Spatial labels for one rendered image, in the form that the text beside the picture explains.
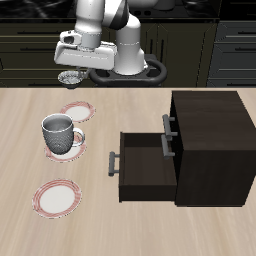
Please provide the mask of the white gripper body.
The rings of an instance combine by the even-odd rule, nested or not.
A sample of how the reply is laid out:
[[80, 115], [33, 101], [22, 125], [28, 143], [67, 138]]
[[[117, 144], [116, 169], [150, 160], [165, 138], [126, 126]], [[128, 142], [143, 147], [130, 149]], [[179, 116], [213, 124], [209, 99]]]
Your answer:
[[58, 42], [54, 61], [66, 66], [112, 70], [116, 54], [117, 46], [105, 41], [93, 51], [83, 51], [78, 46]]

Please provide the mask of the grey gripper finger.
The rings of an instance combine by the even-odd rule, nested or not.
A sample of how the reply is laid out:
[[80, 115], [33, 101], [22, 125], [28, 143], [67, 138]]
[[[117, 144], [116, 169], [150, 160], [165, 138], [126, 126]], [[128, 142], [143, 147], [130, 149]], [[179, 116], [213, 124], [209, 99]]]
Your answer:
[[82, 78], [82, 79], [87, 79], [88, 78], [89, 70], [82, 71], [79, 67], [77, 68], [77, 70], [78, 70], [78, 77], [79, 78]]

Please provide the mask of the small grey patterned bowl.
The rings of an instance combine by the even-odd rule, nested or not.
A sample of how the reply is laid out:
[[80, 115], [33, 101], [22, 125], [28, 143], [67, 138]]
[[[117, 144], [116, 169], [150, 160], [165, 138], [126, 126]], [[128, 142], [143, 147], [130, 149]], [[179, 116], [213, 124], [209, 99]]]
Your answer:
[[79, 71], [63, 71], [58, 75], [58, 81], [67, 89], [77, 88], [83, 80], [83, 75]]

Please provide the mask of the white plate with red rim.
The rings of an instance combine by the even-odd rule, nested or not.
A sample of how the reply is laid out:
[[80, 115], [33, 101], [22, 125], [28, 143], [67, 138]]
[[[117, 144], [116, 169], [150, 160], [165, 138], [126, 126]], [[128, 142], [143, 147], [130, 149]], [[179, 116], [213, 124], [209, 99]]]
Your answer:
[[82, 191], [74, 181], [55, 179], [36, 190], [32, 197], [32, 208], [41, 217], [61, 218], [73, 212], [81, 199]]
[[86, 151], [86, 142], [83, 142], [81, 145], [77, 147], [72, 147], [69, 152], [63, 155], [57, 155], [50, 151], [48, 147], [45, 147], [44, 152], [45, 156], [50, 159], [51, 161], [64, 163], [64, 162], [70, 162], [73, 161], [80, 156], [83, 155], [83, 153]]
[[81, 123], [92, 118], [96, 109], [88, 102], [77, 101], [65, 105], [60, 112], [69, 115], [75, 123]]

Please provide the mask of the dark kitchen cupboards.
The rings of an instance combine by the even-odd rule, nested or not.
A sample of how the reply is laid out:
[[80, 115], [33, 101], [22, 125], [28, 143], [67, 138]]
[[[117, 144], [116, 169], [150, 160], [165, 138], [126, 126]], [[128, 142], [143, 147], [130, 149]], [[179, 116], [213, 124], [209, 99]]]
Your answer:
[[[0, 0], [0, 87], [57, 87], [60, 34], [77, 0]], [[157, 87], [256, 87], [256, 0], [127, 0], [145, 62], [167, 69]], [[98, 87], [89, 77], [79, 86]]]

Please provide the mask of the grey textured mug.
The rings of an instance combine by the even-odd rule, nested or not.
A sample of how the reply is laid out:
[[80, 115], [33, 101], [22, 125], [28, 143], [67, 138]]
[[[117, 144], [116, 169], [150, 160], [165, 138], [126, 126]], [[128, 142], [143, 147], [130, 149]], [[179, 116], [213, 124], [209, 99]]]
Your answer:
[[55, 113], [45, 117], [41, 127], [46, 145], [57, 155], [66, 154], [85, 141], [84, 132], [76, 128], [72, 118], [66, 114]]

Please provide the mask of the dark wooden cabinet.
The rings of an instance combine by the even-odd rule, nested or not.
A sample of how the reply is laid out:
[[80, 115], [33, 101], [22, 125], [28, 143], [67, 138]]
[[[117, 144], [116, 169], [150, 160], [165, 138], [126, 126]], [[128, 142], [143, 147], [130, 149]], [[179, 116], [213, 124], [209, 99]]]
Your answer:
[[166, 120], [175, 204], [241, 207], [256, 176], [256, 127], [235, 91], [174, 91]]

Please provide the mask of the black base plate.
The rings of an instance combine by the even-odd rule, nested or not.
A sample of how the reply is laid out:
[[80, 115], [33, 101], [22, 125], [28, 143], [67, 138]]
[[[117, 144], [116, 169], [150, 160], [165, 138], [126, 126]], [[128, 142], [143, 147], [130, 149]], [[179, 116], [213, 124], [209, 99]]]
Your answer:
[[89, 77], [98, 87], [157, 87], [167, 77], [166, 67], [155, 59], [146, 61], [148, 67], [139, 74], [121, 75], [112, 70], [93, 69]]

